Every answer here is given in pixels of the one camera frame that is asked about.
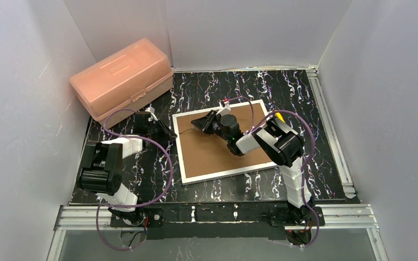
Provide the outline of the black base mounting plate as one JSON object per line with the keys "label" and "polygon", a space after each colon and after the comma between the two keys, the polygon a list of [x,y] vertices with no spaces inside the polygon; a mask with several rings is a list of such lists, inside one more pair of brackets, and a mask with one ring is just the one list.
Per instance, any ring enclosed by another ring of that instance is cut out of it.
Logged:
{"label": "black base mounting plate", "polygon": [[155,203],[134,212],[111,210],[113,228],[146,230],[150,240],[171,238],[311,239],[325,225],[322,208],[311,212],[285,201]]}

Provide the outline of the white picture frame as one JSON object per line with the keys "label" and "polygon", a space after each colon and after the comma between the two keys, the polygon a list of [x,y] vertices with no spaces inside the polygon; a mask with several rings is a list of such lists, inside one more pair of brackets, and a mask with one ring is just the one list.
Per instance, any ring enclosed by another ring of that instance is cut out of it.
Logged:
{"label": "white picture frame", "polygon": [[[217,106],[172,115],[184,185],[276,167],[262,149],[258,148],[244,156],[235,156],[227,148],[225,140],[217,135],[207,135],[190,123],[211,110],[219,109],[220,106]],[[179,135],[187,129],[194,131]]]}

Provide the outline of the translucent orange plastic box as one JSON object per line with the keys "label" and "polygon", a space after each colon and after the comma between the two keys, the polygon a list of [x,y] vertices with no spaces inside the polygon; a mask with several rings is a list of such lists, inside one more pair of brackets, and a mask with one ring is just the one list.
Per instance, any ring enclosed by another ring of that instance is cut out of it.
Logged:
{"label": "translucent orange plastic box", "polygon": [[173,86],[173,69],[158,47],[143,38],[72,76],[80,102],[111,128]]}

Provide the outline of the aluminium front rail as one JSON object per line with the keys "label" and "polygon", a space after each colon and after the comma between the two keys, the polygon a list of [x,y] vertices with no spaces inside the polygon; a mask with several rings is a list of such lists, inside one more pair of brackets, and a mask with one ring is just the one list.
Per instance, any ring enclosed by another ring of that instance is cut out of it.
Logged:
{"label": "aluminium front rail", "polygon": [[[318,204],[315,206],[320,227],[378,229],[372,207],[369,204]],[[176,224],[245,224],[265,222],[272,226],[292,229],[303,227],[305,222],[289,217],[290,210],[279,202],[238,202],[165,204],[147,207],[144,214],[150,218],[149,227]],[[115,217],[106,208],[96,206],[61,207],[55,229],[64,230],[114,230],[130,226],[120,217]]]}

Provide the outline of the aluminium rail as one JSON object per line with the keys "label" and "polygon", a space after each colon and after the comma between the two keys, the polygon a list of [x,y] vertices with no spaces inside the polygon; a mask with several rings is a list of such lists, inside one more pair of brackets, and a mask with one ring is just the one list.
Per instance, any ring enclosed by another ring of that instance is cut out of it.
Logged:
{"label": "aluminium rail", "polygon": [[313,96],[315,98],[319,113],[322,118],[323,127],[328,136],[328,142],[332,155],[334,157],[337,173],[341,181],[343,192],[348,199],[356,198],[356,191],[354,188],[353,180],[346,162],[346,159],[343,155],[342,148],[340,146],[339,139],[330,115],[329,108],[326,104],[324,93],[319,81],[318,70],[315,67],[307,68],[306,75],[309,80]]}
{"label": "aluminium rail", "polygon": [[[318,204],[315,206],[320,227],[378,229],[372,207],[369,204]],[[165,204],[147,207],[144,214],[150,218],[149,227],[176,224],[245,224],[265,222],[272,226],[292,229],[303,227],[305,222],[289,217],[290,210],[279,202],[238,202]],[[114,230],[130,226],[120,217],[115,217],[106,208],[96,206],[61,207],[55,229],[64,230]]]}

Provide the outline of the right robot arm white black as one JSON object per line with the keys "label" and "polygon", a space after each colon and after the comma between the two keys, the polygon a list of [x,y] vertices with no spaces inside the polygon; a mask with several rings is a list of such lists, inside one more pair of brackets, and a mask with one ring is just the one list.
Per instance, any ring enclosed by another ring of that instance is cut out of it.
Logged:
{"label": "right robot arm white black", "polygon": [[305,184],[304,164],[307,159],[304,140],[278,116],[280,112],[270,112],[246,132],[241,132],[234,115],[221,115],[215,110],[192,120],[191,124],[205,134],[214,134],[225,140],[229,151],[236,156],[262,149],[283,176],[291,216],[304,219],[313,209],[314,200]]}

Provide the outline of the yellow handled screwdriver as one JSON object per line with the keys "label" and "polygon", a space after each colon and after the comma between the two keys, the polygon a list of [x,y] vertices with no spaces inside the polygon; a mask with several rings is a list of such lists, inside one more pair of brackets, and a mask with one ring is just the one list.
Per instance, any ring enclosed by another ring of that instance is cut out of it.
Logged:
{"label": "yellow handled screwdriver", "polygon": [[277,117],[281,122],[286,123],[280,112],[275,113],[275,117]]}

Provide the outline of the aluminium right side rail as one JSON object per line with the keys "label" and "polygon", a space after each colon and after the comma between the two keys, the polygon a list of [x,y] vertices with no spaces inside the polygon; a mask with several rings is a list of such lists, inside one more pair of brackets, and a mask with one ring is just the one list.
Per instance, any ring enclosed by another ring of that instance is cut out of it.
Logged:
{"label": "aluminium right side rail", "polygon": [[340,146],[339,139],[330,115],[329,108],[326,104],[324,93],[319,81],[318,70],[315,67],[307,68],[306,75],[309,80],[313,96],[315,98],[319,113],[322,118],[323,127],[328,136],[328,142],[332,155],[334,157],[337,173],[341,181],[343,192],[348,199],[356,198],[356,191],[354,188],[353,180],[346,162],[346,159],[343,155],[342,148]]}

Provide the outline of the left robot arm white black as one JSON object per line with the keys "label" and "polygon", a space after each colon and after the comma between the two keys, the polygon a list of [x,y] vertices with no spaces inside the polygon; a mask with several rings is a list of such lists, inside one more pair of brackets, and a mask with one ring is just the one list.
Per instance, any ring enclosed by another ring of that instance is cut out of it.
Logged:
{"label": "left robot arm white black", "polygon": [[[105,132],[114,136],[107,141],[88,141],[84,147],[76,186],[84,191],[93,192],[107,202],[113,210],[130,213],[136,208],[149,206],[165,196],[174,176],[174,168],[170,155],[164,144],[177,138],[153,111],[139,111],[134,113],[133,134],[114,133],[103,128]],[[146,203],[139,203],[139,197],[122,183],[121,168],[123,160],[140,153],[145,145],[153,144],[165,155],[170,167],[170,177],[163,192]]]}

